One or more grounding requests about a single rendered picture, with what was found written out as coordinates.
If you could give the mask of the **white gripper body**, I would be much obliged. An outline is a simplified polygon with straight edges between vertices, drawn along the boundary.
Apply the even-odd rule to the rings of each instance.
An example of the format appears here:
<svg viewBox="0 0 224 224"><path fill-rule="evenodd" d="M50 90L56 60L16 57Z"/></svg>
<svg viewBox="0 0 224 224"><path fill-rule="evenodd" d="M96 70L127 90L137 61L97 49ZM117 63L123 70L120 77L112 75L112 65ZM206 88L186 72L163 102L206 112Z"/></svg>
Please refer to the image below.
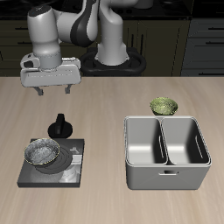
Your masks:
<svg viewBox="0 0 224 224"><path fill-rule="evenodd" d="M63 58L62 64L52 69L42 69L39 58L24 56L20 62L21 83L24 87L73 85L81 82L81 62L75 57Z"/></svg>

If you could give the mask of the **round black stove knob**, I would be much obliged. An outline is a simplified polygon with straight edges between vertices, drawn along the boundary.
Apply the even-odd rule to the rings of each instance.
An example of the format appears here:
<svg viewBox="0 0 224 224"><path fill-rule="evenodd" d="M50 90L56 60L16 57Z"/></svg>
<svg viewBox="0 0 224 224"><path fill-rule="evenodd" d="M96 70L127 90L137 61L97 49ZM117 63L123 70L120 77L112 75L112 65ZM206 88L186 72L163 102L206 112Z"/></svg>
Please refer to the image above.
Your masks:
<svg viewBox="0 0 224 224"><path fill-rule="evenodd" d="M63 114L58 114L56 122L52 123L48 128L48 136L50 138L68 138L73 133L73 126L65 120Z"/></svg>

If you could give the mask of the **black bowl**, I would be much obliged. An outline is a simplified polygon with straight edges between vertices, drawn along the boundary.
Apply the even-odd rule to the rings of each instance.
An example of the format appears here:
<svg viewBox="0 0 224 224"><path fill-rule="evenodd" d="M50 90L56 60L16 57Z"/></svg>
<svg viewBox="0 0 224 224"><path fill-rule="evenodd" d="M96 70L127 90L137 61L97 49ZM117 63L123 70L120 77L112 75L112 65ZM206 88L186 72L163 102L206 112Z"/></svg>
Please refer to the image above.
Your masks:
<svg viewBox="0 0 224 224"><path fill-rule="evenodd" d="M51 138L32 141L24 149L24 159L31 165L49 165L60 154L60 145Z"/></svg>

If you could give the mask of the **dark grey stove plate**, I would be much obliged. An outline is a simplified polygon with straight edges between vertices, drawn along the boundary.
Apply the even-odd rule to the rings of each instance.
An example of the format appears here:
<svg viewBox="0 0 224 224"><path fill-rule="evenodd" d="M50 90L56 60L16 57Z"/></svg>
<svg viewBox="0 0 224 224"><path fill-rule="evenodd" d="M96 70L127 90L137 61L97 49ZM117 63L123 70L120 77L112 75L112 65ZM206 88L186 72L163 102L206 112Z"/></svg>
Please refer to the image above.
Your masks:
<svg viewBox="0 0 224 224"><path fill-rule="evenodd" d="M59 155L52 164L38 168L24 161L18 187L79 187L84 153L83 139L56 138Z"/></svg>

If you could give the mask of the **green bowl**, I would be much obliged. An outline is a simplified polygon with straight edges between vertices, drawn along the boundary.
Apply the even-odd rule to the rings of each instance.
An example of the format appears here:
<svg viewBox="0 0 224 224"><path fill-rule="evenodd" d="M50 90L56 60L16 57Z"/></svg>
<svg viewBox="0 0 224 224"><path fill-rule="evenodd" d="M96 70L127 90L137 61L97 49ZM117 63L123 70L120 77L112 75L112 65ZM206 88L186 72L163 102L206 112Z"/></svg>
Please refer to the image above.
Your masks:
<svg viewBox="0 0 224 224"><path fill-rule="evenodd" d="M177 112L179 106L168 97L158 97L150 102L150 108L156 116L172 116Z"/></svg>

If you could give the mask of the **white two-bin basket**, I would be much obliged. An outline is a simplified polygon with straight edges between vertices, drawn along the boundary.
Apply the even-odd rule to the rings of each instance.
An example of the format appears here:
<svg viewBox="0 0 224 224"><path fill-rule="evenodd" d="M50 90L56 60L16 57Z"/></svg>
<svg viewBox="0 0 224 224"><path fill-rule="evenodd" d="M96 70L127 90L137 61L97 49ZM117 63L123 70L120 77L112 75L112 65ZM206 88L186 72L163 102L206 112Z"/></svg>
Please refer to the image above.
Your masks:
<svg viewBox="0 0 224 224"><path fill-rule="evenodd" d="M127 116L124 142L131 190L197 190L212 164L192 116Z"/></svg>

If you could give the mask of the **dark kitchen cupboards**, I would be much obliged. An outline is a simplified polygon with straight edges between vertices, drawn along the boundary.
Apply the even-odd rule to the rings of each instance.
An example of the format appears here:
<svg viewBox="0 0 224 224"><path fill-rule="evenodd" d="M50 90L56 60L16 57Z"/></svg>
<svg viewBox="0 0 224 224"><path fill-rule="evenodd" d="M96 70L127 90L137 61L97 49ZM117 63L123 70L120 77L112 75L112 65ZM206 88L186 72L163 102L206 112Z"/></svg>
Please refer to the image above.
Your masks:
<svg viewBox="0 0 224 224"><path fill-rule="evenodd" d="M81 11L82 0L0 0L0 76L18 77L20 60L32 51L27 13L37 5L49 4L64 12ZM190 22L163 16L168 3L156 0L153 19L123 20L123 42L146 59L143 76L179 76Z"/></svg>

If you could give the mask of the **flat black base plate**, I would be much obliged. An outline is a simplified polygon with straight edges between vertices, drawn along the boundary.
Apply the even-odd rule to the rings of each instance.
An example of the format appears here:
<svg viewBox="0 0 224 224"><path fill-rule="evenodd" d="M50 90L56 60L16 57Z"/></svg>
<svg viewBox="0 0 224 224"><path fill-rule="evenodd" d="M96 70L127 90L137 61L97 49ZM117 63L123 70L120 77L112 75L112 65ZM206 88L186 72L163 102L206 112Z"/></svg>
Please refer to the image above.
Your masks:
<svg viewBox="0 0 224 224"><path fill-rule="evenodd" d="M137 77L146 68L145 58L134 47L127 48L129 59L118 66L106 66L95 59L98 50L90 47L80 57L81 68L84 76L88 77Z"/></svg>

